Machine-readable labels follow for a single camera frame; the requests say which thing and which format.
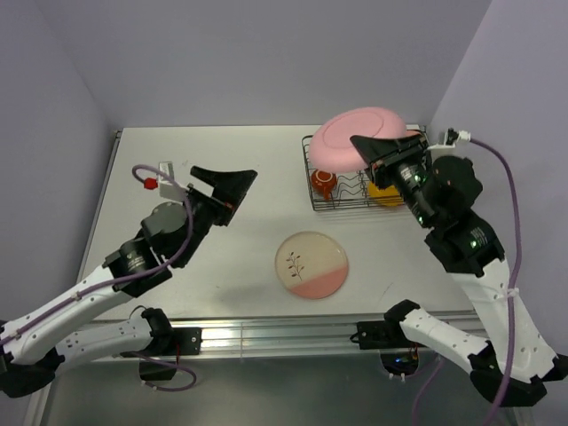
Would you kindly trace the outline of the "yellow bowl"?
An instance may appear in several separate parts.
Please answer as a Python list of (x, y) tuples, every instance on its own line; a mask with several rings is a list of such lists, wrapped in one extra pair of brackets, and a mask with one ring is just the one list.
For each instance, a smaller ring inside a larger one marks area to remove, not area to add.
[(381, 189), (372, 182), (369, 182), (367, 192), (370, 200), (382, 207), (395, 208), (404, 204), (402, 197), (394, 185)]

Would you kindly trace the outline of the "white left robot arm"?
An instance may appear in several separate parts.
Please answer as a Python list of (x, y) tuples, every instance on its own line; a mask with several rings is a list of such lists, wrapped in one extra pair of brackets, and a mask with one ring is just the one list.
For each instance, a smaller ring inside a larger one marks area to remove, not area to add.
[(150, 359), (170, 349), (173, 329), (160, 309), (144, 309), (113, 326), (87, 329), (85, 324), (186, 267), (211, 227), (230, 224), (257, 177), (254, 170), (222, 172), (197, 166), (190, 174), (209, 185), (212, 194), (181, 186), (164, 168), (133, 167), (133, 177), (146, 190), (160, 190), (165, 201), (141, 221), (133, 239), (90, 275), (31, 313), (2, 322), (3, 394), (31, 395), (93, 360), (114, 355)]

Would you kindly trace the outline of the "orange and black teacup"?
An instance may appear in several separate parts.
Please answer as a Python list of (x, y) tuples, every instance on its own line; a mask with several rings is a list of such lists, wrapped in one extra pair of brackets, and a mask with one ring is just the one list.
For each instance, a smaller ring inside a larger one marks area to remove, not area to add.
[(315, 170), (310, 176), (310, 183), (316, 193), (320, 194), (325, 201), (330, 201), (337, 185), (337, 177), (334, 173)]

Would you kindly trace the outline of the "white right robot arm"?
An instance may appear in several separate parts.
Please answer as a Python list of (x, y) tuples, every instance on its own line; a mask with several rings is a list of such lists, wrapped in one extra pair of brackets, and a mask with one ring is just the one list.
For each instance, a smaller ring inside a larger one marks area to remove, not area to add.
[(419, 304), (404, 300), (378, 322), (364, 321), (355, 335), (360, 349), (416, 343), (465, 371), (476, 390), (500, 407), (534, 406), (547, 382), (567, 376), (567, 358), (556, 353), (535, 327), (515, 289), (494, 229), (472, 206), (483, 186), (473, 163), (453, 154), (430, 156), (422, 134), (396, 139), (352, 136), (367, 176), (380, 188), (394, 185), (418, 224), (425, 243), (472, 303), (487, 336), (460, 330)]

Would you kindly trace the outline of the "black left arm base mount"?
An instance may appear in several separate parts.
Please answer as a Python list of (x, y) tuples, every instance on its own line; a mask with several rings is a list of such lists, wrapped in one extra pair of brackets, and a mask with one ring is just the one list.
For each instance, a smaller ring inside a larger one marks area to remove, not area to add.
[(124, 358), (134, 358), (138, 363), (138, 376), (143, 384), (165, 387), (177, 373), (182, 373), (183, 357), (197, 356), (201, 352), (201, 327), (174, 327), (171, 337), (156, 351), (124, 352)]

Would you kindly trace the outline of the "cream and pink floral plate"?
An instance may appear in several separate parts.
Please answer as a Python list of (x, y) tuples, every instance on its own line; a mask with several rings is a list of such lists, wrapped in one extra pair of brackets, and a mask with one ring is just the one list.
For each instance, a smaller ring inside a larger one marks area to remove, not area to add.
[(291, 294), (310, 300), (336, 293), (349, 274), (344, 248), (324, 233), (302, 231), (287, 237), (274, 258), (274, 271)]

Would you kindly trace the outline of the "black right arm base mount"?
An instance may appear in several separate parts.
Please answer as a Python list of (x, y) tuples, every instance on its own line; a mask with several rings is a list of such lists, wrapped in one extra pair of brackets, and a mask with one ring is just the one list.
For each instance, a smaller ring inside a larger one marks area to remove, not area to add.
[(418, 344), (408, 340), (399, 326), (388, 321), (358, 322), (350, 342), (362, 351), (379, 351), (384, 369), (394, 375), (413, 374), (419, 366)]

